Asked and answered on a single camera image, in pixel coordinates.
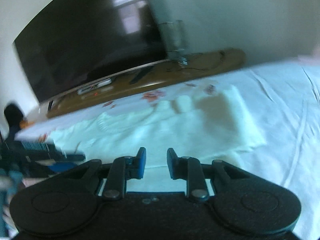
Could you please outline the pink pillow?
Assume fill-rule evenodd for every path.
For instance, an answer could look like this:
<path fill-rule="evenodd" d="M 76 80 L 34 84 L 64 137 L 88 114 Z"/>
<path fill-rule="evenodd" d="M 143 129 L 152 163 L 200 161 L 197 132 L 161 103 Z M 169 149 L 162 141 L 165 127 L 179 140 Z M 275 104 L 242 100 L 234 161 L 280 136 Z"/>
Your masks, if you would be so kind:
<path fill-rule="evenodd" d="M 316 47 L 310 55 L 299 55 L 299 61 L 302 64 L 318 65 L 320 64 L 320 48 Z"/>

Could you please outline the white garment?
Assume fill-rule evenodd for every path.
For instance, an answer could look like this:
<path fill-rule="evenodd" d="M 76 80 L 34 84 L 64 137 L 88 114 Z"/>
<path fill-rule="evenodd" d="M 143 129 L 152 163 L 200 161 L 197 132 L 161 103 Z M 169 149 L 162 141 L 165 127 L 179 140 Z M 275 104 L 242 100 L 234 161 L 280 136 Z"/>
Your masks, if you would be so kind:
<path fill-rule="evenodd" d="M 204 160 L 266 144 L 235 86 L 213 93 L 198 90 L 118 116 L 103 113 L 52 131 L 49 139 L 63 151 L 83 152 L 105 163 L 144 147 L 149 167 L 164 166 L 169 148 Z"/>

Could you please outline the large black television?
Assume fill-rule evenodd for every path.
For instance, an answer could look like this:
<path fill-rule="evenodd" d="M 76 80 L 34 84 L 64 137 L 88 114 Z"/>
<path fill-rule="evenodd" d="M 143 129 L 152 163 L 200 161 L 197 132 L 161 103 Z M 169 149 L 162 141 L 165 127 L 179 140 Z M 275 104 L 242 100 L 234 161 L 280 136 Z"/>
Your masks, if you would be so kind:
<path fill-rule="evenodd" d="M 39 102 L 167 58 L 149 0 L 53 0 L 14 44 Z"/>

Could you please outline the brown wooden tv stand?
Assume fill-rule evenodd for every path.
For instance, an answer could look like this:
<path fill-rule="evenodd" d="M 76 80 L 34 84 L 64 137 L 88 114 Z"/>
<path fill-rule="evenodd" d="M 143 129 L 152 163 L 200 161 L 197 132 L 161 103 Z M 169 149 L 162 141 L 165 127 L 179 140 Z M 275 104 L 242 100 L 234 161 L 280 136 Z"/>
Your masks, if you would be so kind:
<path fill-rule="evenodd" d="M 246 54 L 241 49 L 228 48 L 191 54 L 187 60 L 185 68 L 177 62 L 167 61 L 120 74 L 110 85 L 84 95 L 71 92 L 56 100 L 52 106 L 48 102 L 39 105 L 27 115 L 27 119 L 41 122 L 127 96 L 237 70 L 244 66 Z"/>

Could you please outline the floral white bed sheet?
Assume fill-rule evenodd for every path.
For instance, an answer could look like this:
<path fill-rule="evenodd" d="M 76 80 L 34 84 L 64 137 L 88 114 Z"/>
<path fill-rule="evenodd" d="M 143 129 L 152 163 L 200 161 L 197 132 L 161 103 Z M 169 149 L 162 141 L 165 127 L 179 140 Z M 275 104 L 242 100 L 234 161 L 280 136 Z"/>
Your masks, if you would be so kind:
<path fill-rule="evenodd" d="M 87 160 L 147 151 L 142 180 L 129 191 L 184 191 L 167 150 L 209 164 L 226 161 L 294 192 L 294 229 L 319 239 L 319 63 L 296 59 L 182 83 L 35 124 L 19 140 L 44 139 Z"/>

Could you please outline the silver set-top box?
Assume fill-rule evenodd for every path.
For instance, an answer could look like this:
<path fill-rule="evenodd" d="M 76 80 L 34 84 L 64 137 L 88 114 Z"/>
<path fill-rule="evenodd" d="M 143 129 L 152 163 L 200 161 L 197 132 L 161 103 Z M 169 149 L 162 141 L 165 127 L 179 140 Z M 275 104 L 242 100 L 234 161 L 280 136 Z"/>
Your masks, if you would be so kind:
<path fill-rule="evenodd" d="M 78 95 L 82 95 L 82 94 L 86 94 L 92 90 L 96 90 L 100 87 L 104 87 L 106 85 L 109 85 L 112 83 L 112 79 L 111 78 L 108 78 L 108 79 L 104 79 L 102 81 L 99 81 L 99 82 L 96 82 L 96 83 L 93 83 L 91 85 L 87 85 L 85 87 L 82 87 L 80 89 L 77 90 L 77 94 Z"/>

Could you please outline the chair with dark clothes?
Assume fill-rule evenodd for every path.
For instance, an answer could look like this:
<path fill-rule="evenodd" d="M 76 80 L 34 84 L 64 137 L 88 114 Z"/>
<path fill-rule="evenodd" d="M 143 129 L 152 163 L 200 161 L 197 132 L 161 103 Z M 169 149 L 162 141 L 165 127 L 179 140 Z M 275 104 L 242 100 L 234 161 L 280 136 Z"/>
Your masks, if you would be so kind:
<path fill-rule="evenodd" d="M 21 130 L 20 123 L 24 121 L 24 114 L 15 103 L 10 103 L 4 109 L 4 116 L 9 126 L 6 141 L 13 141 L 16 133 Z"/>

